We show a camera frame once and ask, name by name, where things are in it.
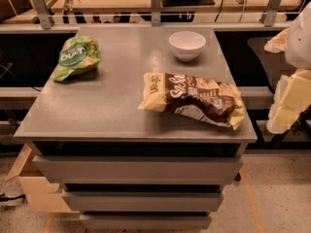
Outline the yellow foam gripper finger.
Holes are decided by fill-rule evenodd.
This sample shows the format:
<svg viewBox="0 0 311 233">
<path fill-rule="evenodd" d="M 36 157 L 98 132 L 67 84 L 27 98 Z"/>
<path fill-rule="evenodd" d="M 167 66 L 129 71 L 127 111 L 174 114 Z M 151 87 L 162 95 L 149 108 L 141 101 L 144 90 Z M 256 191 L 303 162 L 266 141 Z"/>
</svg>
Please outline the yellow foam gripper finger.
<svg viewBox="0 0 311 233">
<path fill-rule="evenodd" d="M 311 71 L 297 69 L 291 76 L 282 75 L 277 83 L 266 128 L 270 133 L 289 130 L 311 105 Z"/>
</svg>

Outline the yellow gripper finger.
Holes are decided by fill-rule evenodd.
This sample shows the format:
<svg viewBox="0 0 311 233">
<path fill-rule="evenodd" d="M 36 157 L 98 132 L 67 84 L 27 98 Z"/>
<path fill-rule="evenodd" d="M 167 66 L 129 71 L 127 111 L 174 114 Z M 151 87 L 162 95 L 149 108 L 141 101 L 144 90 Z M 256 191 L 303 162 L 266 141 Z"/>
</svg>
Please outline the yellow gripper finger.
<svg viewBox="0 0 311 233">
<path fill-rule="evenodd" d="M 272 53 L 279 53 L 284 51 L 286 48 L 286 39 L 288 33 L 289 29 L 282 30 L 265 44 L 264 49 Z"/>
</svg>

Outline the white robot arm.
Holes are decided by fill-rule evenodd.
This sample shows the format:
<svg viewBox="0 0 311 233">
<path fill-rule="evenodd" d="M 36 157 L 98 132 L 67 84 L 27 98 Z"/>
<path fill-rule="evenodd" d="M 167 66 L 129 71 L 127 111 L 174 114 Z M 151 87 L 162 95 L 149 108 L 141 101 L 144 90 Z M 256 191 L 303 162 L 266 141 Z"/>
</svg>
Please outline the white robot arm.
<svg viewBox="0 0 311 233">
<path fill-rule="evenodd" d="M 283 134 L 311 105 L 311 2 L 289 28 L 269 40 L 264 49 L 283 52 L 286 62 L 296 68 L 291 76 L 282 75 L 277 83 L 266 124 L 270 133 Z"/>
</svg>

